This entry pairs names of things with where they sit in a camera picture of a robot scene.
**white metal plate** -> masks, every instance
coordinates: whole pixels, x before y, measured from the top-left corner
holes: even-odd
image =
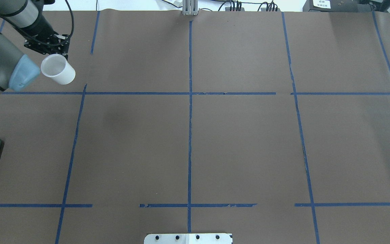
[[[227,233],[150,234],[144,244],[232,244],[232,236]]]

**white label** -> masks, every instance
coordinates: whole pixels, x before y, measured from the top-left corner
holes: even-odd
[[[330,1],[329,0],[314,0],[314,7],[330,9]]]

